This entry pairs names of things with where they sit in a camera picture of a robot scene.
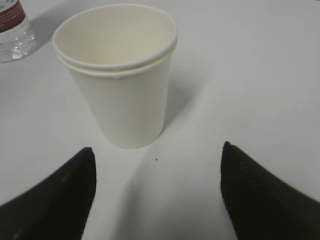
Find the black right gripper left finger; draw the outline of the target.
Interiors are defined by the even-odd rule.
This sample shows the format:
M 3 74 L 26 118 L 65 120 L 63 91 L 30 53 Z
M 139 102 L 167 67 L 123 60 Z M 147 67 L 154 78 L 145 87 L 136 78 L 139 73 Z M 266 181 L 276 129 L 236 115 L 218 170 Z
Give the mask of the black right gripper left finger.
M 96 195 L 92 148 L 81 149 L 43 181 L 1 205 L 2 240 L 80 240 Z

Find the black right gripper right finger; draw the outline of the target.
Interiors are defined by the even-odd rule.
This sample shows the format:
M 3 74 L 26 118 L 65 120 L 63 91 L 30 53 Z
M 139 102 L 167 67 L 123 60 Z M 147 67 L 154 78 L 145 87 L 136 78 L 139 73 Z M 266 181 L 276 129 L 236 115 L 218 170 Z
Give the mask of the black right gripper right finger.
M 318 240 L 320 203 L 224 143 L 220 191 L 239 240 Z

